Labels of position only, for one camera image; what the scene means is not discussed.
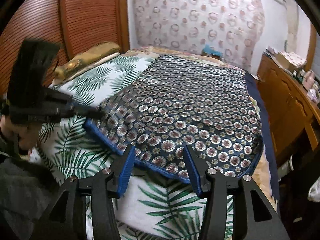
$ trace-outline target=wooden wardrobe door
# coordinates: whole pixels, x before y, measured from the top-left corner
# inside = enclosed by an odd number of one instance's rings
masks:
[[[259,70],[257,73],[257,76],[259,78],[257,86],[266,109],[268,109],[267,106],[271,104],[270,85],[267,82],[269,80],[270,68],[270,62],[266,59],[265,56],[262,57],[262,61],[260,63]]]
[[[8,89],[11,70],[25,38],[59,43],[59,63],[63,65],[68,61],[61,32],[59,0],[25,0],[5,27],[0,36],[0,88],[3,92]],[[55,64],[56,60],[48,71],[45,86],[52,82]]]
[[[116,0],[60,0],[70,58],[104,41],[118,43]]]
[[[274,63],[271,64],[264,83],[265,88],[261,96],[268,110],[270,126],[272,127],[288,110],[292,85]]]
[[[294,95],[290,101],[288,111],[277,125],[271,128],[276,156],[300,135],[305,123],[311,117],[312,112],[306,101],[301,95]]]

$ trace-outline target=wooden dresser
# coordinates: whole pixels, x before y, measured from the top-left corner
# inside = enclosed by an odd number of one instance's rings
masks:
[[[314,151],[320,144],[320,110],[308,99],[307,91],[265,55],[257,76],[258,89],[269,113],[277,165],[282,165],[298,148]]]

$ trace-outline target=person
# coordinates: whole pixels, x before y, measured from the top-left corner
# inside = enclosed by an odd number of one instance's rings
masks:
[[[11,122],[10,116],[1,116],[0,121],[0,151],[13,155],[13,135],[19,135],[19,148],[28,151],[36,145],[42,124],[30,123],[16,125]]]
[[[29,239],[34,223],[59,189],[48,169],[16,157],[13,151],[14,133],[19,135],[19,149],[28,152],[36,145],[41,126],[39,123],[15,125],[9,116],[1,116],[1,239]]]

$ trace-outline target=circular pattern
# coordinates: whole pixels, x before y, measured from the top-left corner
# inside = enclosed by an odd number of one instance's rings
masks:
[[[233,177],[246,171],[263,145],[244,72],[230,66],[161,55],[100,107],[106,118],[95,121],[98,130],[120,151],[132,143],[137,158],[181,178],[188,178],[187,144],[210,168]]]

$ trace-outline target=wallpaper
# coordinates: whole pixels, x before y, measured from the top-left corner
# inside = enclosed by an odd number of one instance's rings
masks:
[[[201,54],[205,44],[250,71],[265,25],[261,0],[133,0],[140,46]]]

